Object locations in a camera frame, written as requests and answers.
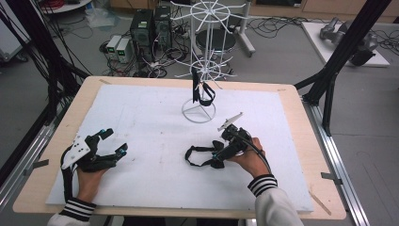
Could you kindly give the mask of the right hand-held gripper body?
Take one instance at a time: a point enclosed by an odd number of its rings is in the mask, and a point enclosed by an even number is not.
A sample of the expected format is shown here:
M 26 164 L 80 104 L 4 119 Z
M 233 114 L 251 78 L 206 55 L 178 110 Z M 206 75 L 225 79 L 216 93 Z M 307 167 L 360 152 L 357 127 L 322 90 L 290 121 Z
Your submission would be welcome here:
M 221 137 L 229 142 L 229 145 L 235 146 L 239 152 L 243 152 L 248 143 L 251 141 L 251 136 L 248 131 L 243 128 L 237 128 L 233 123 L 237 121 L 243 113 L 226 119 L 225 122 L 218 128 L 218 131 L 222 132 Z

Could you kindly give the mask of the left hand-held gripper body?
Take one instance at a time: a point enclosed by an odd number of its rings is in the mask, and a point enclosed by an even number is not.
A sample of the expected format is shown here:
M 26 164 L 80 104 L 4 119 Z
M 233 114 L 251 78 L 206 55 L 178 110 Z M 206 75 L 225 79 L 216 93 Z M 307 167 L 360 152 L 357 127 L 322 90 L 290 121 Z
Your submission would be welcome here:
M 100 156 L 98 143 L 103 136 L 77 137 L 61 157 L 61 168 L 66 170 L 76 164 L 84 172 L 106 170 L 116 166 L 120 159 L 118 153 Z

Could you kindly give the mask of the black bow tie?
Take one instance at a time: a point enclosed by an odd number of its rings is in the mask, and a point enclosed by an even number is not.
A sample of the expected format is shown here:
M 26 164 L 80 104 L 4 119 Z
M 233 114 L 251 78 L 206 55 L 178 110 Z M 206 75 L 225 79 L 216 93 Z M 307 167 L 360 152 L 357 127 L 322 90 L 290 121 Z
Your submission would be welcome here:
M 193 81 L 193 102 L 199 102 L 203 106 L 209 106 L 215 99 L 215 91 L 205 82 L 202 82 L 202 88 L 208 95 L 209 100 L 202 100 L 200 98 L 200 77 L 195 68 L 191 69 L 192 81 Z
M 185 153 L 184 159 L 189 163 L 190 166 L 196 167 L 197 164 L 191 162 L 189 160 L 190 155 L 193 152 L 211 152 L 211 153 L 216 153 L 217 151 L 221 151 L 224 148 L 224 144 L 218 140 L 213 141 L 213 146 L 212 147 L 195 147 L 191 146 Z M 204 166 L 211 166 L 214 169 L 224 169 L 225 165 L 222 161 L 217 160 L 215 158 L 211 158 L 202 164 L 200 164 L 201 167 Z

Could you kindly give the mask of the white wire display rack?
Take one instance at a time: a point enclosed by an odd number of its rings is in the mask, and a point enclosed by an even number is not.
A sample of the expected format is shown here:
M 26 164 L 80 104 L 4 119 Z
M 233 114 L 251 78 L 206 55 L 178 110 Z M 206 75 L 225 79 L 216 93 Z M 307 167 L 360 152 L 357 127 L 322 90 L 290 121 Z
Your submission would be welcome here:
M 173 21 L 186 18 L 190 20 L 190 62 L 186 63 L 186 66 L 189 67 L 189 73 L 187 73 L 186 76 L 190 75 L 192 78 L 191 69 L 195 68 L 197 70 L 199 75 L 200 98 L 202 100 L 209 100 L 208 95 L 202 88 L 202 82 L 205 82 L 209 86 L 211 82 L 214 82 L 215 85 L 220 88 L 216 80 L 232 76 L 232 69 L 230 68 L 231 58 L 225 58 L 225 55 L 230 51 L 216 53 L 209 46 L 210 36 L 207 36 L 206 49 L 201 51 L 196 44 L 196 36 L 202 30 L 210 32 L 214 29 L 222 29 L 229 34 L 233 34 L 233 32 L 229 30 L 230 18 L 235 17 L 237 19 L 242 19 L 242 16 L 234 15 L 231 10 L 233 8 L 243 8 L 244 5 L 225 6 L 218 0 L 199 0 L 198 3 L 192 6 L 177 3 L 173 3 L 173 5 L 188 9 L 186 15 L 173 18 Z M 182 113 L 189 121 L 194 123 L 206 123 L 215 117 L 216 106 L 214 102 L 209 106 L 203 106 L 199 102 L 193 102 L 192 97 L 183 104 Z

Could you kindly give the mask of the person's right hand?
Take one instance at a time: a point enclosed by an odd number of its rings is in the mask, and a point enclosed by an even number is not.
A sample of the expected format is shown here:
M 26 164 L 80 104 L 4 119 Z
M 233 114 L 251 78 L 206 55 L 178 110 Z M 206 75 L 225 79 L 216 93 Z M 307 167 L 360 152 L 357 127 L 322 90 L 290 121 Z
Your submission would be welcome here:
M 233 156 L 230 161 L 240 165 L 253 178 L 270 173 L 263 160 L 251 147 L 248 147 L 243 154 Z

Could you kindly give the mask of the grey metal clamp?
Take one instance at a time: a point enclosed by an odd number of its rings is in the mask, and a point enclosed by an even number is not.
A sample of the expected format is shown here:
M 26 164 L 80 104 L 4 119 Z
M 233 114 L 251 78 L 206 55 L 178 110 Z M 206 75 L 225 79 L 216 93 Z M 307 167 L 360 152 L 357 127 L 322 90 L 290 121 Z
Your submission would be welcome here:
M 333 181 L 336 186 L 339 186 L 343 183 L 342 179 L 338 178 L 335 174 L 332 174 L 332 173 L 322 172 L 321 177 L 323 179 L 328 179 L 328 180 Z
M 38 162 L 34 162 L 28 168 L 26 168 L 24 170 L 24 176 L 29 176 L 34 169 L 47 166 L 48 164 L 49 164 L 49 160 L 48 159 L 41 160 L 41 161 L 38 161 Z

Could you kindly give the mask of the white foam mat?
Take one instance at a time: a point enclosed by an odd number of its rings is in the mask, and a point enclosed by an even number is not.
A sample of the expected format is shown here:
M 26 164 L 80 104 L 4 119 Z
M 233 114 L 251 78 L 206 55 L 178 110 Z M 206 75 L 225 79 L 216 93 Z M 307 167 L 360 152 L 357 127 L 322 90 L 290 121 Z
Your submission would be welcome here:
M 127 154 L 101 181 L 100 206 L 166 207 L 251 211 L 255 197 L 247 189 L 251 176 L 238 164 L 223 169 L 206 165 L 207 149 L 221 138 L 220 126 L 235 117 L 236 126 L 258 137 L 271 170 L 299 212 L 314 207 L 295 149 L 280 96 L 270 91 L 220 89 L 215 117 L 182 112 L 190 88 L 103 85 L 77 134 L 102 129 L 113 135 L 98 153 L 127 144 Z

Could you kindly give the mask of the grey bench power supply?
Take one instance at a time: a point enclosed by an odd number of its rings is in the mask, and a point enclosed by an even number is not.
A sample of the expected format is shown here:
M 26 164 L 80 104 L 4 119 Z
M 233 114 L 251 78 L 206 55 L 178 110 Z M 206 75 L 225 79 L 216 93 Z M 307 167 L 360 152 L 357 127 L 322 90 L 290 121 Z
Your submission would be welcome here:
M 117 47 L 117 55 L 120 63 L 129 63 L 132 58 L 133 50 L 130 40 L 122 38 Z
M 108 44 L 105 46 L 106 51 L 108 53 L 108 57 L 111 60 L 117 60 L 118 59 L 118 54 L 117 54 L 117 47 L 120 43 L 121 40 L 121 35 L 115 35 L 111 38 L 111 40 L 108 42 Z

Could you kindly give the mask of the white stand base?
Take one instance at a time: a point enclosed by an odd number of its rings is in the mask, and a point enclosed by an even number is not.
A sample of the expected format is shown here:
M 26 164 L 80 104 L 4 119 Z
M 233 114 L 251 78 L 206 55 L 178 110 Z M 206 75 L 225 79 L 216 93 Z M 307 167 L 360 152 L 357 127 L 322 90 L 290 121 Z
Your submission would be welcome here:
M 236 28 L 236 35 L 238 40 L 240 41 L 242 47 L 247 53 L 248 57 L 252 57 L 253 54 L 256 52 L 254 46 L 250 42 L 249 38 L 246 34 L 247 29 L 247 20 L 249 18 L 249 10 L 251 6 L 252 0 L 245 0 L 245 5 L 243 7 L 243 15 L 240 22 L 240 25 Z

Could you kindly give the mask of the thin wooden stick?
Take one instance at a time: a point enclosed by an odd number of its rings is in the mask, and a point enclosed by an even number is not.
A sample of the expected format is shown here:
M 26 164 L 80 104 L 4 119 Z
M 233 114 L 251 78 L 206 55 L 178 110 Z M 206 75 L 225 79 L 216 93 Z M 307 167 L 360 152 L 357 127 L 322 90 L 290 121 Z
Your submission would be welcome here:
M 324 203 L 311 191 L 309 191 L 311 197 L 314 199 L 314 201 L 329 215 L 331 216 L 331 211 L 324 205 Z

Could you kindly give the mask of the black computer tower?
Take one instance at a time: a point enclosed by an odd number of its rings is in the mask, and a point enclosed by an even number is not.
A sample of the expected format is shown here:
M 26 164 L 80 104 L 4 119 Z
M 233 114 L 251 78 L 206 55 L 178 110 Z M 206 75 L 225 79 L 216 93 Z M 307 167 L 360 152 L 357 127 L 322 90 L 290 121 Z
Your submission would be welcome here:
M 170 6 L 158 6 L 154 11 L 154 23 L 158 45 L 166 50 L 171 47 Z
M 133 17 L 130 32 L 136 47 L 147 61 L 153 61 L 152 42 L 154 39 L 153 13 L 151 9 L 138 9 Z

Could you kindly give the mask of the clear plastic bag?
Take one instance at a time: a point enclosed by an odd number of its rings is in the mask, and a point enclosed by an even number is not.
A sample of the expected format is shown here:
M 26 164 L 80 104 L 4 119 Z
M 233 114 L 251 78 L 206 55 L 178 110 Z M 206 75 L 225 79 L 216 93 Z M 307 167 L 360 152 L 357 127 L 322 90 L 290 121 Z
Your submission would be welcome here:
M 105 8 L 88 8 L 85 10 L 88 26 L 99 28 L 106 26 L 115 26 L 119 18 Z

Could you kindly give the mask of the white flat platform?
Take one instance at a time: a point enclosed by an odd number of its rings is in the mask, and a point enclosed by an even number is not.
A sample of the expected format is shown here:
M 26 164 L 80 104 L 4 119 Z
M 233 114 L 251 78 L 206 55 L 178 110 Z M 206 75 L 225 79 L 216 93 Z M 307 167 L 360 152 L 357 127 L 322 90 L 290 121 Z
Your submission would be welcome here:
M 336 46 L 330 40 L 321 40 L 319 38 L 320 30 L 324 26 L 325 24 L 320 23 L 302 23 L 302 27 L 311 41 L 312 46 L 322 61 L 326 63 L 332 56 L 332 53 L 335 51 Z M 385 68 L 390 66 L 390 63 L 377 50 L 374 50 L 373 53 L 375 55 L 372 56 L 365 64 L 363 64 L 363 67 Z

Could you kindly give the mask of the grey equipment case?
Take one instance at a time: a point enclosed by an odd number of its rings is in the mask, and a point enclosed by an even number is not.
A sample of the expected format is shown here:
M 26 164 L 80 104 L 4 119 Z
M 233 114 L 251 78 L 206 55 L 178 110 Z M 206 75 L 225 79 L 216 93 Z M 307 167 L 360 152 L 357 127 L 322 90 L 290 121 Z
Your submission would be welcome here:
M 21 23 L 17 19 L 11 20 L 11 25 L 19 35 L 19 37 L 25 42 L 29 43 L 30 37 L 25 32 Z M 15 35 L 9 30 L 9 28 L 0 20 L 0 61 L 9 62 L 15 57 L 23 46 L 17 40 Z

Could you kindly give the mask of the round white table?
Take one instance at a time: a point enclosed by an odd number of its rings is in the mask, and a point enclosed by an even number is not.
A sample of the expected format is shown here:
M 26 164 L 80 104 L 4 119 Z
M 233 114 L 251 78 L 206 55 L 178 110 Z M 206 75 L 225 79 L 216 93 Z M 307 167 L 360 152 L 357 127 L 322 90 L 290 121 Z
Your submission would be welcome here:
M 78 8 L 84 8 L 87 5 L 90 5 L 91 2 L 92 2 L 92 0 L 79 0 L 78 4 L 64 4 L 60 8 L 42 8 L 41 10 L 45 14 L 61 13 L 61 12 L 75 10 Z

